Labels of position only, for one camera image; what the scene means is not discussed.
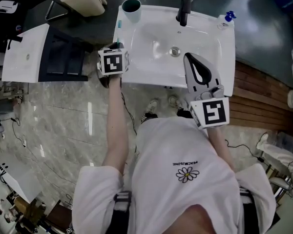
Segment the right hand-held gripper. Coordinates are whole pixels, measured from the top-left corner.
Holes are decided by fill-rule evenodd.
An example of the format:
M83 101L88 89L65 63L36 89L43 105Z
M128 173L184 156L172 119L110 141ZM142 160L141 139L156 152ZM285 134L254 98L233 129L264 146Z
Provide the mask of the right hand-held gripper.
M229 99L217 68L204 57L185 53L184 67L189 93L187 108L199 129L227 125L230 122Z

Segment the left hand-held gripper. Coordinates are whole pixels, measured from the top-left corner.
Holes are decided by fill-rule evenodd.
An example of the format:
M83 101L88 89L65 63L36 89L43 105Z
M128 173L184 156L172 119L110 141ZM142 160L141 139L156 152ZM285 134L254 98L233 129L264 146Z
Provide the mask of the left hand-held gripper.
M123 74L129 68L129 53L121 42L98 51L97 69L103 76Z

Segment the teal toothbrush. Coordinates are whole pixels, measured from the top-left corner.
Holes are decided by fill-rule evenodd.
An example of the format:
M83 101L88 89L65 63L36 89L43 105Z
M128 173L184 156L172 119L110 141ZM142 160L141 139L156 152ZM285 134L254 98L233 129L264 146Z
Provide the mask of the teal toothbrush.
M124 45L121 42L121 34L122 34L122 21L118 20L118 24L117 24L117 31L116 31L116 40L117 40L117 48L119 49L123 49Z

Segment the teal cup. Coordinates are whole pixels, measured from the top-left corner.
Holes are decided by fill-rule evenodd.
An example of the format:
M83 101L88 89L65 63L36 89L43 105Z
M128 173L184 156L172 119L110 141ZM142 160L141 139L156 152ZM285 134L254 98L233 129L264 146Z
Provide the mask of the teal cup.
M121 8L132 23L137 23L141 18L141 2L139 0L125 0Z

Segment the blue-capped soap bottle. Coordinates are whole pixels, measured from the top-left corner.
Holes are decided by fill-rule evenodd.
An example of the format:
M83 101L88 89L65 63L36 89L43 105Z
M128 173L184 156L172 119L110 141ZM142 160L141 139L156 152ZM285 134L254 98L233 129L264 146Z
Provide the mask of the blue-capped soap bottle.
M225 15L220 15L217 19L217 27L220 30L225 30L234 27L234 19L236 14L233 11L228 11Z

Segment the person's left forearm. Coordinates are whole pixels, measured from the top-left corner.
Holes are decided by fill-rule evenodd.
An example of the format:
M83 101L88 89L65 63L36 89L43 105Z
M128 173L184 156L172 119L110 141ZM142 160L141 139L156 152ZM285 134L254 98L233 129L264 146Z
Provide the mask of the person's left forearm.
M107 153L103 165L124 172L129 153L129 139L121 93L121 77L112 75L108 87Z

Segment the person's right white shoe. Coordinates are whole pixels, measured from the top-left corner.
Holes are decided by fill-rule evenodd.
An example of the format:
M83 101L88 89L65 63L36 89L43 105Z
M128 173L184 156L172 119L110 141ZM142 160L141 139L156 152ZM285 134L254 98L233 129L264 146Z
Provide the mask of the person's right white shoe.
M175 95L171 95L168 97L168 104L170 107L175 108L177 110L183 109L182 103L179 101L179 98Z

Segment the person's white shoe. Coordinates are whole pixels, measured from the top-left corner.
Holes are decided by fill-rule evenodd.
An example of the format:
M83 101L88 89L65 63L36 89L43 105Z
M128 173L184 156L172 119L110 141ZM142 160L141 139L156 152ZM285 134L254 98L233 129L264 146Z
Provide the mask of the person's white shoe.
M182 103L179 101L179 98L175 95L171 95L168 97L168 104L170 107L175 108L177 110L183 109Z
M155 114L159 105L158 99L153 99L146 107L146 113Z

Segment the person's black trousers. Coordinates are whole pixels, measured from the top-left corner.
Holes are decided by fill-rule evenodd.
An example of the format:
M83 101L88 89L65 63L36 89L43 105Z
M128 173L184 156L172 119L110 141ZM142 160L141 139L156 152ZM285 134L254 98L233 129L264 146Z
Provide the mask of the person's black trousers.
M178 117L184 117L184 118L193 118L192 117L192 114L190 113L190 111L186 111L182 108L178 109L176 115ZM144 123L145 121L147 120L150 120L150 119L154 119L154 118L158 118L157 114L156 113L153 113L151 111L149 112L146 112L144 113L144 115L142 116L142 119L141 119L141 123Z

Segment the white oval-basin sink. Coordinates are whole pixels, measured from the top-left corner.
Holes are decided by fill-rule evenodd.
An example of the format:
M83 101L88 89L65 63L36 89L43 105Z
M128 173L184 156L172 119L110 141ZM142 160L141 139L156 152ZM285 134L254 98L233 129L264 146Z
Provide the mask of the white oval-basin sink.
M129 53L129 70L123 82L186 88L184 54L194 53L211 62L220 75L224 94L233 94L235 73L234 27L220 30L217 18L191 12L187 25L176 20L178 9L164 6L141 6L141 18L132 23L119 8L113 41L116 42L118 20L122 21L121 42ZM171 47L181 54L172 57Z

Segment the person's left white shoe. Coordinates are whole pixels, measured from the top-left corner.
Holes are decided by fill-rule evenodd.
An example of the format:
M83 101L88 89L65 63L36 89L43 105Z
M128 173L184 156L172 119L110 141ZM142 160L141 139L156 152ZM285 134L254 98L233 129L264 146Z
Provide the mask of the person's left white shoe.
M155 114L159 105L158 99L153 99L146 107L146 113Z

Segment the wooden slatted platform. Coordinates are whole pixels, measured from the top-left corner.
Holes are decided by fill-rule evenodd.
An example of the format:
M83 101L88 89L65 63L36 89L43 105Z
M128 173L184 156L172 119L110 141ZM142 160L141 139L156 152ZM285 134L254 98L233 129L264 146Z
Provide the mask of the wooden slatted platform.
M288 107L290 88L273 77L235 62L230 125L282 131L293 136L293 109Z

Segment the tall black faucet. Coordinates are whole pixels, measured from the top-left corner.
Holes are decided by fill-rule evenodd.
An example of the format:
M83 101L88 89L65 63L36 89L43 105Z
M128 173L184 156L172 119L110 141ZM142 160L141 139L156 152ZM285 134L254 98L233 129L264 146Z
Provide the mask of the tall black faucet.
M176 20L182 27L187 25L188 14L191 13L191 5L193 0L181 0L181 4L176 16Z

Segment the person's white shirt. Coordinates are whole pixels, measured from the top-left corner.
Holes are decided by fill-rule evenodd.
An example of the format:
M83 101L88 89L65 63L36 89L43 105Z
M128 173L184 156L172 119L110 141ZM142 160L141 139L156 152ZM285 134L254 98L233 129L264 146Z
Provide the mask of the person's white shirt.
M260 164L235 172L193 119L154 118L137 134L131 186L111 166L84 166L75 188L76 234L162 234L190 206L201 205L216 234L265 234L276 202Z

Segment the white flat rectangular sink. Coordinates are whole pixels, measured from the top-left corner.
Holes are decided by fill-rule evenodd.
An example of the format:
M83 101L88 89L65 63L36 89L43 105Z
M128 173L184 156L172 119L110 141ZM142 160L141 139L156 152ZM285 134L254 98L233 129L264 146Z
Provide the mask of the white flat rectangular sink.
M27 30L19 37L21 42L8 43L2 69L2 81L37 83L45 40L48 34L47 23Z

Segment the small black faucet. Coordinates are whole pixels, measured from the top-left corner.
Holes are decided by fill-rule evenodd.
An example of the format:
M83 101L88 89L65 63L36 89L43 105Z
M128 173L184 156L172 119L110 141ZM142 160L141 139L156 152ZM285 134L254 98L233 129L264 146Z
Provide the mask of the small black faucet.
M23 37L11 36L8 38L7 50L10 50L10 45L12 41L22 42Z

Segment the white draped cloth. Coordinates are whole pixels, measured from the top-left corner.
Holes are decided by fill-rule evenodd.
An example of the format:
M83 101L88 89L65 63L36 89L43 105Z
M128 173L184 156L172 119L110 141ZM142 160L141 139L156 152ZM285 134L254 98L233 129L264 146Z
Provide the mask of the white draped cloth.
M282 175L293 181L293 153L268 142L269 134L264 133L256 148L263 152L264 159Z

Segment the white flat device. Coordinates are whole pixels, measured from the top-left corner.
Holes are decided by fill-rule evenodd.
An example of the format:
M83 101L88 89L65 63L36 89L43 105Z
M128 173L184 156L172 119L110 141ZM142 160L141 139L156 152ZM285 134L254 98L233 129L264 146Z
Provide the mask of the white flat device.
M18 3L9 0L0 1L0 13L3 14L13 14L18 8Z

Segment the person's bare neck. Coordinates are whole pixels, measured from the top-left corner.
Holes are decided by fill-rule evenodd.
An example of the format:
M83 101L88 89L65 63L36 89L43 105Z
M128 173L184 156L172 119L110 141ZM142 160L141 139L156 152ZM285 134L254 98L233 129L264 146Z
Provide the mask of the person's bare neck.
M216 231L207 211L201 205L192 205L162 234L216 234Z

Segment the white flat panel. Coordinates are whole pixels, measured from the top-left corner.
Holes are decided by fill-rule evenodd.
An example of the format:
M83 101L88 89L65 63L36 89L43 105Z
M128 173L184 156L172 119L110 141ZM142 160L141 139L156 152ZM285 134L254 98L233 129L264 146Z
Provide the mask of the white flat panel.
M12 155L0 155L0 175L7 185L28 203L42 192L34 171Z

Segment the black frame sink cabinet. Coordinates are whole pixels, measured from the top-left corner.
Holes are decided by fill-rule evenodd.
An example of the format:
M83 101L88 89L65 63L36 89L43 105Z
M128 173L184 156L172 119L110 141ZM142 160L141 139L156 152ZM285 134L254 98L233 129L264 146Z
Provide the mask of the black frame sink cabinet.
M89 42L49 27L42 50L38 81L88 81L88 76L82 74L83 63L85 54L91 53L93 49Z

